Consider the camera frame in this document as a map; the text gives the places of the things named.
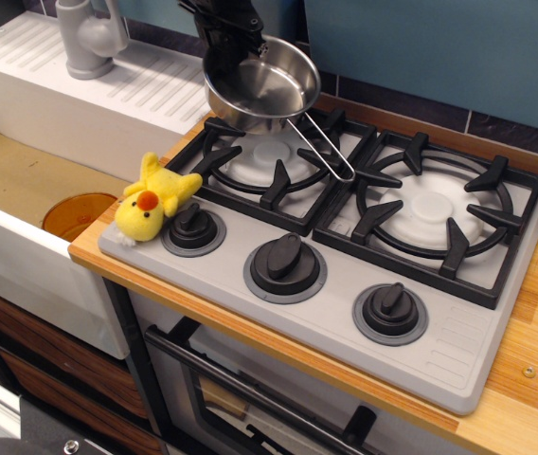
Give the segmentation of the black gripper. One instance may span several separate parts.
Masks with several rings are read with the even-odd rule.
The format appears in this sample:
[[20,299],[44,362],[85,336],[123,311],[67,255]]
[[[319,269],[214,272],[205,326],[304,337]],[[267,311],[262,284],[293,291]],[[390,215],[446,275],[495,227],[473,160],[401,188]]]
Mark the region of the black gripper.
[[205,80],[210,91],[251,55],[259,57],[266,51],[264,23],[250,0],[180,0],[177,4],[193,16],[206,46]]

